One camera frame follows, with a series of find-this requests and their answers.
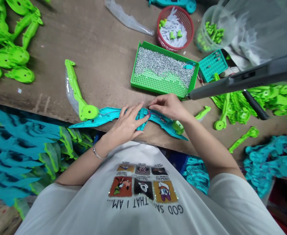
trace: wooden workbench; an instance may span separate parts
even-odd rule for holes
[[[70,59],[77,65],[75,71],[78,83],[88,104],[98,108],[121,108],[143,100],[147,107],[156,94],[131,87],[130,78],[139,41],[156,44],[155,36],[125,27],[104,6],[104,0],[52,0],[52,8],[33,2],[40,9],[44,22],[28,48],[31,55],[28,67],[34,71],[36,79],[31,84],[9,78],[0,79],[0,104],[71,123],[80,122],[65,91],[64,61]],[[149,8],[145,0],[120,0],[117,3],[138,22],[150,29],[156,29],[161,12],[159,8]],[[195,30],[200,25],[204,12],[205,8],[198,5],[196,12],[191,15]],[[16,14],[8,13],[11,29],[17,19]],[[179,54],[184,51],[184,56],[192,60],[202,59],[193,42]],[[259,137],[249,138],[235,150],[234,157],[237,161],[240,161],[244,146],[258,144],[269,135],[287,133],[286,117],[272,115],[267,121],[251,117],[248,125],[228,124],[226,129],[216,131],[213,124],[219,119],[220,110],[210,98],[185,101],[183,105],[194,115],[205,105],[211,106],[211,112],[202,123],[227,148],[245,134],[250,126],[258,127]],[[111,126],[112,123],[108,123],[98,129],[106,132]],[[190,142],[171,137],[155,123],[148,122],[144,132],[138,137],[138,141],[196,155]]]

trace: green plastic tray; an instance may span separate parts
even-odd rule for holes
[[[169,75],[167,78],[159,77],[152,71],[146,71],[143,74],[136,75],[135,74],[135,66],[137,62],[137,56],[139,47],[143,47],[146,49],[149,49],[151,51],[155,51],[158,53],[162,53],[166,56],[172,57],[175,60],[182,61],[182,62],[188,62],[192,61],[196,64],[195,71],[193,73],[193,76],[190,80],[189,88],[187,89],[182,81],[179,79],[176,75]],[[183,99],[186,94],[188,94],[190,91],[192,91],[195,88],[196,81],[197,81],[197,74],[199,71],[199,63],[193,60],[190,60],[186,57],[183,57],[181,55],[178,55],[174,52],[170,52],[168,50],[165,50],[161,47],[155,46],[151,43],[148,43],[144,41],[142,44],[139,42],[138,50],[136,54],[136,60],[134,64],[133,74],[131,76],[131,86],[141,88],[144,90],[156,92],[159,94],[168,94],[168,93],[174,93],[178,96],[178,98]]]

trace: bracelet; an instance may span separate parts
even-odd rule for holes
[[[105,158],[107,157],[107,155],[106,155],[105,157],[100,157],[100,156],[97,154],[97,152],[96,152],[96,150],[95,150],[95,144],[93,145],[93,153],[94,153],[94,155],[95,155],[97,158],[100,158],[100,159],[105,159]]]

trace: printed graphic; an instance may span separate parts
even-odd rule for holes
[[[110,197],[130,197],[132,196],[131,188],[131,177],[115,177],[108,195]]]
[[[148,175],[150,175],[150,167],[137,165],[135,174],[148,176]]]
[[[135,166],[130,164],[120,164],[117,168],[117,171],[130,171],[134,172]]]
[[[153,175],[168,175],[165,171],[165,168],[156,168],[156,167],[152,167],[151,168],[152,174]]]
[[[134,182],[134,194],[144,194],[149,199],[153,201],[153,190],[152,190],[152,182],[148,181],[140,181],[135,179]]]
[[[156,202],[172,203],[178,201],[171,181],[155,181],[153,186]]]

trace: hand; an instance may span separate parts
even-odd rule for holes
[[[117,122],[109,130],[109,132],[103,136],[107,145],[110,146],[111,149],[131,141],[143,133],[143,131],[136,131],[136,129],[145,123],[149,119],[150,115],[148,114],[144,118],[136,120],[136,116],[138,115],[138,112],[142,106],[143,102],[130,107],[127,111],[126,109],[128,106],[121,109],[120,117],[118,118]]]
[[[172,120],[180,122],[194,118],[191,113],[181,104],[175,94],[166,94],[157,96],[150,104],[149,109],[160,112]]]

